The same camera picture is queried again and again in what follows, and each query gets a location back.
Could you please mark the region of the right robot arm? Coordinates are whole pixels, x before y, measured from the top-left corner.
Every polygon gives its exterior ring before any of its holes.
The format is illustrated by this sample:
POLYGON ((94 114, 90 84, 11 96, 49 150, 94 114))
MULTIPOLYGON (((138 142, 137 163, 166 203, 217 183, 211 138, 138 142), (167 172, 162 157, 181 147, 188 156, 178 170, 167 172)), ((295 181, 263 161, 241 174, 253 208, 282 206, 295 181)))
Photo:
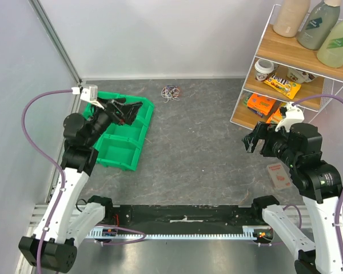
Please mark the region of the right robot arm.
POLYGON ((289 168, 308 211, 314 239, 304 235, 273 196, 253 200, 251 220, 271 226, 293 255, 297 273, 343 273, 343 231, 341 236, 336 232, 343 224, 335 221, 342 180, 338 170, 321 159, 322 136, 317 127, 295 123, 286 131, 258 122, 242 141, 252 153, 259 140, 264 141, 262 156, 277 158, 289 168))

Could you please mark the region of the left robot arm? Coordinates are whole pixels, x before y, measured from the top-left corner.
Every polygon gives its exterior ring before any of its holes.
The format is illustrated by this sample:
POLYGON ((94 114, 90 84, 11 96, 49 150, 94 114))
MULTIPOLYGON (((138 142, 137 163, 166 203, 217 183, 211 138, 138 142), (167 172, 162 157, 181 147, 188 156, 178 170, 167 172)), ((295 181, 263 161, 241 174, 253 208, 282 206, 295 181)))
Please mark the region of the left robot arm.
POLYGON ((127 103, 124 98, 94 103, 89 119, 79 113, 63 121, 64 153, 55 167, 59 180, 46 212, 31 236, 19 241, 19 250, 37 273, 48 269, 68 273, 77 257, 78 247, 98 224, 109 224, 114 218, 112 200, 95 196, 85 209, 71 219, 80 192, 94 169, 98 150, 94 144, 111 124, 131 125, 142 102, 127 103))

